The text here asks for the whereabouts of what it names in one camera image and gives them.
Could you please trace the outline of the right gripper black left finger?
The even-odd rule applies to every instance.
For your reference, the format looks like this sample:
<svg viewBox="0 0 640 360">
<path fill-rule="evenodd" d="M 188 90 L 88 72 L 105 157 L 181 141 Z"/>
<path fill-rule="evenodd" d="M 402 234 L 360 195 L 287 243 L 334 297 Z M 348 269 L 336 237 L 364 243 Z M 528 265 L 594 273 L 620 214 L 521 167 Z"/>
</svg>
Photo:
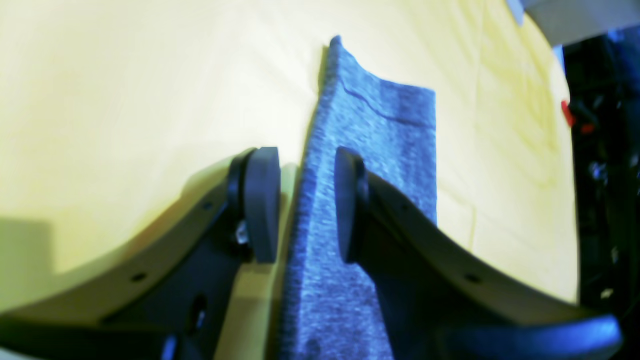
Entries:
<svg viewBox="0 0 640 360">
<path fill-rule="evenodd" d="M 151 246 L 78 287 L 1 315 L 1 348 L 40 360 L 210 360 L 244 262 L 273 264 L 275 146 L 236 155 Z"/>
</svg>

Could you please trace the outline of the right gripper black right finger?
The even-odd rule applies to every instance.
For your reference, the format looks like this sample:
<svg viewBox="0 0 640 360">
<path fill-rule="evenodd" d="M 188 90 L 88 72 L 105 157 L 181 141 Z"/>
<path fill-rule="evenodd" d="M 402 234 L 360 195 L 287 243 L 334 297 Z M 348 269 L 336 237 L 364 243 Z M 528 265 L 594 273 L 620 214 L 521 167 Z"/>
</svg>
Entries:
<svg viewBox="0 0 640 360">
<path fill-rule="evenodd" d="M 613 315 L 478 259 L 345 146 L 334 203 L 340 255 L 374 282 L 396 360 L 608 360 L 622 348 Z"/>
</svg>

